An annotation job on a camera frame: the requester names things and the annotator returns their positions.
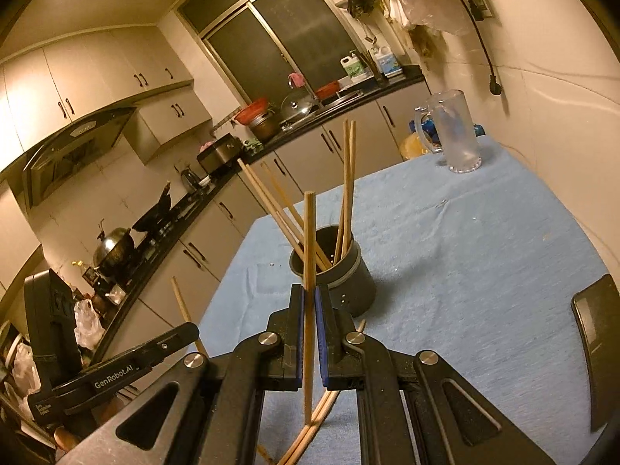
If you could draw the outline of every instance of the red bowl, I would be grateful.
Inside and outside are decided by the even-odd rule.
[[[267,100],[267,98],[259,98],[258,100],[252,102],[250,105],[241,110],[238,114],[236,114],[234,119],[238,123],[247,126],[253,119],[258,117],[259,115],[267,113],[268,104],[269,101]]]
[[[336,94],[339,90],[340,90],[340,84],[338,83],[338,80],[334,80],[333,82],[330,82],[327,85],[324,85],[320,89],[317,89],[315,94],[318,99],[323,101],[333,96],[334,94]]]

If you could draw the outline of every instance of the black countertop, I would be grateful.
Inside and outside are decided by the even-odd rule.
[[[376,100],[377,98],[386,96],[394,91],[398,91],[399,89],[408,87],[409,85],[413,85],[418,82],[424,82],[424,75],[417,66],[403,67],[403,73],[401,75],[389,79],[387,83],[382,85],[379,85],[379,83],[374,80],[366,81],[364,84],[370,85],[362,87],[363,94],[361,96],[358,96],[349,102],[342,103],[337,108],[327,111],[327,113],[318,114],[306,124],[301,124],[293,130],[283,132],[267,143],[260,152],[251,156],[245,156],[244,162],[248,164],[256,162],[268,153],[277,150],[277,148],[282,145],[291,142],[308,131],[312,131],[317,126],[320,126],[331,119],[339,117],[340,115],[345,114],[354,108],[360,107],[361,105],[365,105],[368,102]],[[175,217],[176,220],[165,233],[165,236],[157,242],[155,251],[150,258],[143,262],[132,274],[131,281],[126,286],[125,300],[119,306],[116,315],[114,315],[110,325],[105,330],[97,349],[93,353],[91,365],[103,360],[107,349],[110,347],[110,344],[114,339],[114,335],[118,332],[123,320],[129,313],[131,306],[136,302],[137,298],[142,293],[142,290],[144,290],[146,284],[151,279],[151,276],[153,276],[159,265],[172,250],[173,246],[176,245],[177,241],[179,241],[181,236],[183,236],[185,231],[189,228],[189,226],[191,226],[196,218],[198,218],[200,213],[202,213],[211,200],[239,171],[239,167],[235,164],[231,167],[227,174],[217,180],[214,188],[209,191],[199,190],[194,193],[188,193],[172,208],[172,216]]]

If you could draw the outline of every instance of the metal screw cap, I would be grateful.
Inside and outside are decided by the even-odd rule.
[[[434,351],[426,350],[420,353],[420,362],[426,365],[435,365],[439,362],[439,356]]]
[[[349,332],[345,339],[349,344],[362,344],[366,340],[366,336],[362,332]]]
[[[195,369],[205,363],[205,357],[203,357],[200,353],[190,353],[185,356],[183,363],[185,364],[185,367]]]
[[[278,342],[278,334],[275,332],[263,332],[258,336],[258,342],[264,346],[270,346]]]

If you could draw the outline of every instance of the blue tablecloth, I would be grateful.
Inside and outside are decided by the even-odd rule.
[[[577,464],[598,434],[570,300],[607,270],[549,189],[478,140],[473,173],[426,155],[356,181],[353,233],[377,285],[366,332],[393,350],[437,351],[558,465]],[[341,194],[317,197],[318,226],[338,222]],[[200,322],[211,355],[288,305],[299,282],[290,251],[271,217],[254,223]],[[302,426],[301,400],[301,391],[266,395],[260,442],[274,457]],[[300,463],[360,463],[356,409],[355,393],[340,394]]]

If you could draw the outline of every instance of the frosted glass mug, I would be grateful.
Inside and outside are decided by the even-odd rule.
[[[439,148],[431,144],[422,130],[425,115],[433,119],[441,140]],[[480,148],[463,91],[451,89],[433,94],[426,107],[415,109],[413,120],[422,144],[433,153],[443,152],[450,171],[467,173],[480,167]]]

